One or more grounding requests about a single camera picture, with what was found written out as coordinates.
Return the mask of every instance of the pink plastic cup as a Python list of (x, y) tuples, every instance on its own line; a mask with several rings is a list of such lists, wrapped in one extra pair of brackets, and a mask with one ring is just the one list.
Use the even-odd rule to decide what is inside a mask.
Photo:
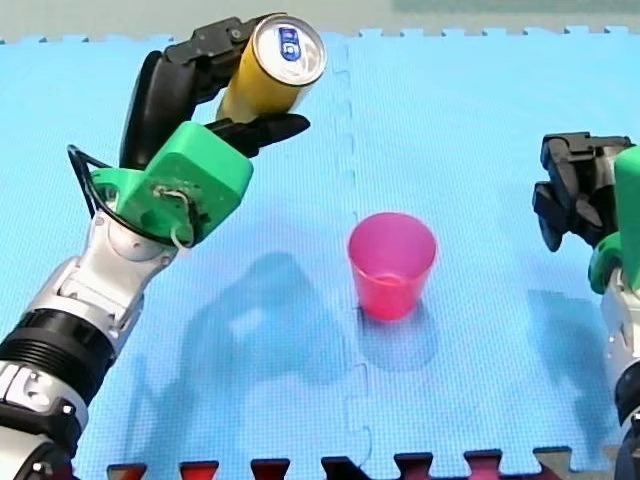
[(379, 320), (397, 320), (418, 303), (436, 258), (436, 239), (403, 213), (365, 218), (351, 233), (348, 255), (360, 306)]

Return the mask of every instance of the cable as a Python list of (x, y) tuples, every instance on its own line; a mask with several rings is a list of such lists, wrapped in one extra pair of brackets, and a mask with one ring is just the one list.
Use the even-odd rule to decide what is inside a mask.
[[(154, 242), (161, 243), (167, 246), (175, 246), (173, 240), (160, 237), (157, 235), (153, 235), (151, 233), (145, 232), (135, 225), (132, 225), (127, 220), (122, 218), (122, 216), (118, 215), (116, 212), (111, 209), (106, 202), (102, 199), (98, 190), (96, 189), (96, 185), (91, 177), (91, 172), (89, 170), (88, 165), (92, 165), (97, 168), (111, 168), (110, 165), (103, 163), (90, 155), (84, 153), (82, 150), (77, 148), (74, 145), (67, 146), (67, 154), (69, 155), (69, 160), (71, 162), (71, 166), (73, 167), (73, 171), (76, 174), (76, 178), (80, 187), (82, 188), (82, 193), (84, 195), (85, 202), (87, 203), (87, 208), (89, 209), (89, 214), (91, 218), (94, 217), (96, 210), (102, 210), (107, 216), (109, 216), (112, 220), (122, 225), (124, 228), (131, 230), (137, 235), (141, 237), (147, 238)], [(172, 192), (169, 195), (173, 194), (185, 199), (185, 205), (187, 208), (187, 221), (189, 222), (189, 226), (192, 231), (191, 240), (184, 245), (184, 248), (191, 248), (196, 245), (200, 241), (201, 237), (201, 228), (200, 228), (200, 220), (198, 211), (196, 208), (196, 204), (186, 193), (181, 192), (179, 190), (170, 190), (167, 189), (166, 192)]]

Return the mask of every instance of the yellow can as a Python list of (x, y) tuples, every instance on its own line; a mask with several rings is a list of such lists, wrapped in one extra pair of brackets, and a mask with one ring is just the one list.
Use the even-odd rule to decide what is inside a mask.
[(216, 120), (247, 123), (258, 116), (293, 110), (322, 76), (327, 51), (308, 23), (271, 15), (255, 28), (229, 81)]

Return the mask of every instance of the blue foam mat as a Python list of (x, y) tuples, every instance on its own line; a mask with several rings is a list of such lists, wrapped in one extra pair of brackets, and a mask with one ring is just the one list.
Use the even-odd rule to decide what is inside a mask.
[[(567, 239), (549, 254), (530, 198), (545, 133), (640, 133), (640, 37), (609, 30), (325, 35), (331, 65), (301, 107), (312, 129), (255, 159), (241, 208), (150, 287), (77, 474), (217, 460), (224, 480), (288, 458), (288, 478), (308, 479), (348, 456), (381, 479), (395, 454), (432, 452), (433, 476), (465, 476), (465, 452), (496, 449), (524, 474), (534, 449), (565, 446), (573, 468), (606, 468), (616, 422), (589, 252)], [(0, 47), (2, 335), (84, 242), (65, 145), (114, 162), (137, 68), (171, 41), (83, 38)], [(419, 216), (441, 246), (422, 308), (393, 331), (359, 318), (345, 258), (379, 210)]]

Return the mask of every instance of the green gripper part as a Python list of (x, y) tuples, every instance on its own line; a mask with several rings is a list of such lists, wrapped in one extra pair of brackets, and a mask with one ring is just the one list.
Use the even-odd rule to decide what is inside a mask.
[(640, 147), (618, 154), (615, 195), (622, 270), (633, 290), (640, 288)]
[(591, 289), (600, 295), (604, 294), (613, 270), (620, 266), (622, 251), (620, 233), (615, 232), (602, 239), (591, 255), (589, 264), (589, 283)]
[(162, 238), (192, 241), (185, 203), (159, 195), (179, 190), (196, 205), (201, 238), (206, 238), (241, 203), (253, 175), (252, 163), (199, 123), (183, 122), (144, 171), (124, 168), (92, 172), (99, 192), (117, 192), (116, 213)]

